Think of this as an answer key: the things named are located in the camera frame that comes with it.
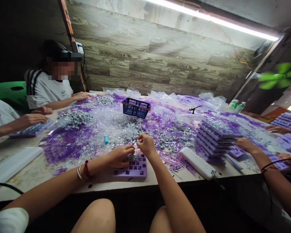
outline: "table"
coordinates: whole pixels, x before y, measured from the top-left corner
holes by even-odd
[[[94,92],[94,94],[103,94],[103,92]],[[58,116],[58,111],[67,108],[69,107],[55,110],[52,115],[49,115],[50,120],[55,121]],[[21,151],[22,148],[24,147],[37,147],[41,139],[45,136],[46,131],[44,131],[42,134],[35,138],[8,139],[8,136],[0,138],[0,162],[5,158]],[[256,162],[254,161],[250,154],[242,156],[242,160],[239,161],[239,164],[244,168],[241,171],[238,171],[236,168],[234,168],[234,166],[228,161],[225,166],[212,165],[217,171],[215,177],[225,178],[261,173]],[[51,179],[57,167],[58,166],[55,164],[48,164],[44,153],[41,153],[6,183],[19,188],[23,192],[26,192],[31,188],[43,183],[44,181]],[[76,193],[157,185],[157,179],[154,170],[148,160],[147,160],[148,176],[145,180],[137,178],[133,178],[130,180],[123,178],[113,178],[112,171],[113,171],[112,169],[108,169],[105,172],[98,174],[94,178],[94,180],[86,182],[80,189],[76,191]],[[178,183],[204,180],[204,178],[198,173],[192,175],[185,168],[180,170],[179,172],[172,171],[169,172],[174,176],[174,179]],[[17,192],[6,187],[0,187],[0,201],[14,200],[18,196],[19,194]]]

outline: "power strip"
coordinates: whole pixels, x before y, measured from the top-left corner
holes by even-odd
[[[7,182],[42,152],[41,147],[25,147],[22,151],[0,162],[0,183]]]
[[[206,179],[211,180],[216,170],[210,166],[203,158],[199,157],[190,148],[185,147],[180,150],[180,154]]]

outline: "basket handle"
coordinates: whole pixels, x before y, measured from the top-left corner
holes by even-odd
[[[130,104],[127,104],[127,103],[123,103],[123,101],[121,101],[121,103],[122,103],[122,104],[129,105],[129,106],[133,106],[133,105],[130,105]],[[142,109],[147,110],[147,111],[151,111],[151,109],[152,109],[152,105],[150,105],[150,109],[146,109],[146,108],[142,108]]]

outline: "green chair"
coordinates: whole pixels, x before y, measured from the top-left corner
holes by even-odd
[[[15,81],[0,83],[0,100],[21,113],[30,113],[27,103],[26,82]]]

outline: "blue plastic basket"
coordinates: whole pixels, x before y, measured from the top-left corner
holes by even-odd
[[[123,113],[145,119],[148,111],[151,110],[151,104],[139,100],[126,98],[122,101]]]

